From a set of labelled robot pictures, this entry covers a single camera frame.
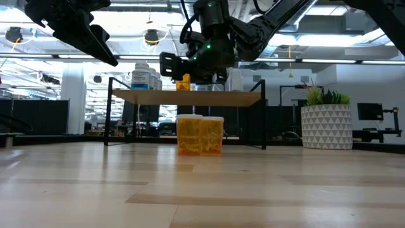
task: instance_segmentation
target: yellow bottle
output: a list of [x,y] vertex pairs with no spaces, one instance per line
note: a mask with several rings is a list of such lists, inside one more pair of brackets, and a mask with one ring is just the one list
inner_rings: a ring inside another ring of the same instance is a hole
[[176,82],[176,90],[177,91],[190,91],[190,75],[186,73],[183,75],[183,80],[182,81],[177,81]]

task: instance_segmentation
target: wooden tabletop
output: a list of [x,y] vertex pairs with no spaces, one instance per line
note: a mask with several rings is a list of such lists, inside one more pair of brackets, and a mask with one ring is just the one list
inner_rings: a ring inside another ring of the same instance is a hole
[[196,105],[248,107],[260,92],[113,90],[113,95],[138,105]]

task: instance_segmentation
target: wooden floor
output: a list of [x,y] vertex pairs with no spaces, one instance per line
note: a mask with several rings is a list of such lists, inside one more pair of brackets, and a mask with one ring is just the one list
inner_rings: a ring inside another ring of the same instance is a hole
[[405,227],[405,156],[100,142],[0,149],[0,227]]

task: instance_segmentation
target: geometric patterned planter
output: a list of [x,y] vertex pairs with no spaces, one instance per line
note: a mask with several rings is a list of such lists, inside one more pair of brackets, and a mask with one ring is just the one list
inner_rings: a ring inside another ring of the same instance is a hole
[[301,108],[302,143],[305,148],[352,149],[349,104],[320,104]]

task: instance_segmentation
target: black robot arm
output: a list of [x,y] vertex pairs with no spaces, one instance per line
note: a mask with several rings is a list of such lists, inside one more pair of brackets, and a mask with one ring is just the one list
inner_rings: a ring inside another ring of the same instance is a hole
[[[161,74],[181,80],[190,73],[192,79],[209,80],[221,75],[237,60],[255,60],[274,34],[309,0],[278,0],[264,15],[249,23],[229,15],[227,0],[198,0],[194,3],[193,19],[201,33],[188,32],[186,23],[180,42],[186,43],[187,60],[171,53],[161,53]],[[343,0],[350,7],[366,11],[390,40],[405,54],[405,0]],[[105,62],[118,64],[106,41],[109,34],[98,25],[89,25],[91,11],[108,7],[110,0],[26,0],[25,14],[44,26],[45,19],[54,30],[53,36]]]
[[249,23],[229,17],[229,25],[236,34],[236,51],[241,60],[254,61],[265,50],[274,34],[309,0],[281,0],[264,15]]

